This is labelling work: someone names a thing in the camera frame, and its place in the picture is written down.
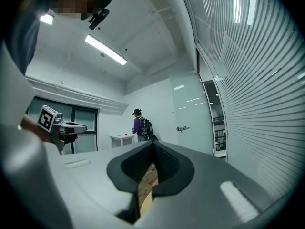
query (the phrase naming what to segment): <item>black rubber cover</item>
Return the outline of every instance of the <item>black rubber cover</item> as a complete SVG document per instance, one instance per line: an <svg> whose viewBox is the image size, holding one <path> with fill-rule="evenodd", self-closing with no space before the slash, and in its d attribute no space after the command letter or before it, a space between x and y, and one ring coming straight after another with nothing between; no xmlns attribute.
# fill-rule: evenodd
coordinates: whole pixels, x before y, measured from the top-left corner
<svg viewBox="0 0 305 229"><path fill-rule="evenodd" d="M158 141L145 142L114 158L107 166L107 174L118 190L137 194L138 184L152 162L159 181L152 190L153 197L178 194L194 177L195 168L190 159Z"/></svg>

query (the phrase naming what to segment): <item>white desk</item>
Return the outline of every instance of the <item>white desk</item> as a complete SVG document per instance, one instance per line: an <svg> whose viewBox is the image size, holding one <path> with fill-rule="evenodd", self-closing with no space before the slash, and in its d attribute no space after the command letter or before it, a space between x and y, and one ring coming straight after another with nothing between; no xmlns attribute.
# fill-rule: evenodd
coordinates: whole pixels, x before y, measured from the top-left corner
<svg viewBox="0 0 305 229"><path fill-rule="evenodd" d="M120 147L134 143L134 135L111 135L111 147Z"/></svg>

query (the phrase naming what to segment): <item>glass door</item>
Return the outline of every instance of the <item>glass door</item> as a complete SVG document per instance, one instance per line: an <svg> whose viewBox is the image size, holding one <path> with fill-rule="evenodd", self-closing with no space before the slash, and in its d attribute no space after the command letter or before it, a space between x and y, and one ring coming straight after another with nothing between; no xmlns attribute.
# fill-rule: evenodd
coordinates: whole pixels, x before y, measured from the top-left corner
<svg viewBox="0 0 305 229"><path fill-rule="evenodd" d="M178 143L213 154L214 131L210 105L197 73L170 76L175 107Z"/></svg>

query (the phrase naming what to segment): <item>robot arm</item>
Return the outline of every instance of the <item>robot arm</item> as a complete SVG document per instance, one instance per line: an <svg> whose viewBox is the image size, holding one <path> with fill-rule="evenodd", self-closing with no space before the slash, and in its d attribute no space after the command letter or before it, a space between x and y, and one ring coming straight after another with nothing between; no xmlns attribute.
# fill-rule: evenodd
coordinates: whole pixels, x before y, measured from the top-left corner
<svg viewBox="0 0 305 229"><path fill-rule="evenodd" d="M58 113L47 105L42 106L37 124L50 133L52 142L59 152L63 151L65 144L74 142L78 133L87 131L87 126L64 121L62 113Z"/></svg>

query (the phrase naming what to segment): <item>fluorescent ceiling light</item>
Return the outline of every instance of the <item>fluorescent ceiling light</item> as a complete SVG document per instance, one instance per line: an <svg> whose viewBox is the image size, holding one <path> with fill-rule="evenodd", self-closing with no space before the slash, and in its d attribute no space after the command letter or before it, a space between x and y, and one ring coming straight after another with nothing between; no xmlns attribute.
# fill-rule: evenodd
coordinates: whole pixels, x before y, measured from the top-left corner
<svg viewBox="0 0 305 229"><path fill-rule="evenodd" d="M115 51L107 47L105 44L101 43L100 41L96 40L91 35L88 35L85 40L86 43L89 43L93 47L97 48L98 50L102 51L103 53L107 54L109 57L113 58L115 61L119 62L121 65L127 63L123 57L118 55Z"/></svg>
<svg viewBox="0 0 305 229"><path fill-rule="evenodd" d="M233 0L233 3L234 3L233 22L240 23L242 0Z"/></svg>
<svg viewBox="0 0 305 229"><path fill-rule="evenodd" d="M174 88L174 90L176 91L176 90L178 90L178 89L180 89L180 88L183 88L183 87L184 87L184 85L177 86L177 87Z"/></svg>
<svg viewBox="0 0 305 229"><path fill-rule="evenodd" d="M252 25L255 15L256 0L250 0L247 25Z"/></svg>
<svg viewBox="0 0 305 229"><path fill-rule="evenodd" d="M194 100L197 100L197 99L199 99L199 98L195 98L195 99L192 99L192 100L186 101L186 103L191 102L191 101L194 101Z"/></svg>
<svg viewBox="0 0 305 229"><path fill-rule="evenodd" d="M52 15L46 14L40 17L40 21L45 22L49 25L53 24L54 17Z"/></svg>

